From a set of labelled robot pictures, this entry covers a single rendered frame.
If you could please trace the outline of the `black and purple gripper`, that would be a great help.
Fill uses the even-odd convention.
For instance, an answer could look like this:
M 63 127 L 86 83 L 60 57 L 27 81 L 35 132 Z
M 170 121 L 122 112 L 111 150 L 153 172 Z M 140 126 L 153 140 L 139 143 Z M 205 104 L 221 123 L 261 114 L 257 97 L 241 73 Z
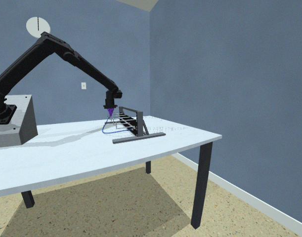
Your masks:
M 108 110 L 108 112 L 110 114 L 110 117 L 111 117 L 114 108 L 117 107 L 117 105 L 114 105 L 114 98 L 111 98 L 111 99 L 110 98 L 106 98 L 106 105 L 103 105 L 103 107 Z

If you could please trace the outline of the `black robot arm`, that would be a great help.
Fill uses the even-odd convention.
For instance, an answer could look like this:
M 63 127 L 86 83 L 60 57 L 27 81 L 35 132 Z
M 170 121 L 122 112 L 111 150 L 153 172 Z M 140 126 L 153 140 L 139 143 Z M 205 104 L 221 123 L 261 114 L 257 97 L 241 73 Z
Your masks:
M 47 32 L 43 32 L 36 43 L 0 75 L 0 124 L 9 124 L 17 109 L 16 105 L 7 105 L 4 103 L 7 100 L 5 96 L 25 75 L 54 52 L 64 61 L 78 67 L 104 85 L 108 89 L 106 98 L 122 97 L 122 92 L 116 84 L 84 59 L 78 52 L 73 50 L 68 43 Z

